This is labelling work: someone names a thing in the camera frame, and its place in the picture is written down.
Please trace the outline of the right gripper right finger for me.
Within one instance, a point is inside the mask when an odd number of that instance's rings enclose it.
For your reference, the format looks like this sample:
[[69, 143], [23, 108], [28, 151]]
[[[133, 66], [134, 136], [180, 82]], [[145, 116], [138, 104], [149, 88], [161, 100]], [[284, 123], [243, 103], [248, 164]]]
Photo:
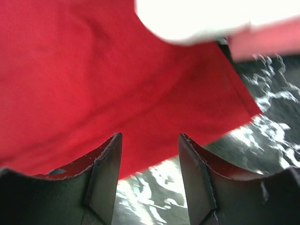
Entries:
[[179, 159], [192, 225], [297, 225], [300, 170], [261, 175], [179, 135]]

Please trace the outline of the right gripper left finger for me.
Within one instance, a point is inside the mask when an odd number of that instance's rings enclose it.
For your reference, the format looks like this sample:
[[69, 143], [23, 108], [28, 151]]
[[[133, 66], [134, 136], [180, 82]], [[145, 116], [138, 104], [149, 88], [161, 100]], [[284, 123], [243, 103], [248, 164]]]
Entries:
[[3, 225], [109, 225], [122, 153], [122, 134], [49, 174], [0, 171]]

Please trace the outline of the red t-shirt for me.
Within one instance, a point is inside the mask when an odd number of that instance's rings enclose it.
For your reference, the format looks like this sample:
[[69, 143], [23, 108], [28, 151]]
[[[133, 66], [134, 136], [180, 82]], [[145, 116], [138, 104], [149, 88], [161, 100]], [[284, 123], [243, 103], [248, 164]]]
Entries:
[[123, 134], [120, 178], [260, 113], [219, 46], [167, 44], [131, 0], [0, 3], [0, 165], [36, 175]]

